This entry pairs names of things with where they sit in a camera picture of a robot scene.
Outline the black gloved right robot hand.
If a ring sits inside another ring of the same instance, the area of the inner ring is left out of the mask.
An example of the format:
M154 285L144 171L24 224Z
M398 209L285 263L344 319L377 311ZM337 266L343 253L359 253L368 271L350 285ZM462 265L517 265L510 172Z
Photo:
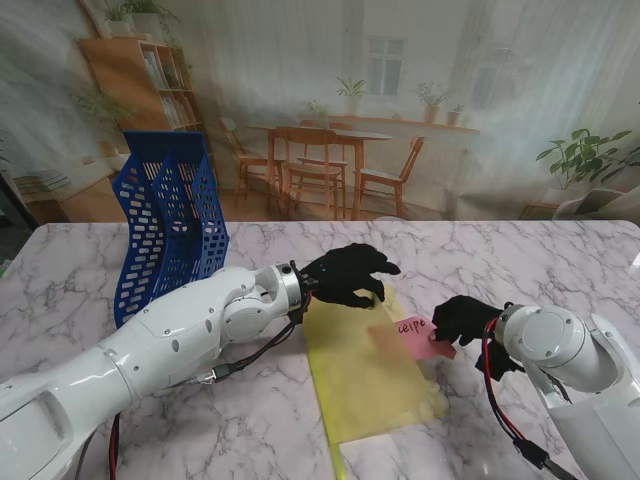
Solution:
M457 295L434 309L433 339L466 346L473 340L481 339L487 323L501 313L501 309L475 298Z

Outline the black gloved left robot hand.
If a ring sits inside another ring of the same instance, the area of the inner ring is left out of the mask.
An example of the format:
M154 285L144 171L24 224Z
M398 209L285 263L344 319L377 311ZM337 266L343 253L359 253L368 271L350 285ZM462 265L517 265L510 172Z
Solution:
M384 284L373 275L398 275L400 268L369 244L352 243L332 249L300 270L313 296L325 303L350 308L373 308L375 301L360 296L366 290L380 302L385 300Z

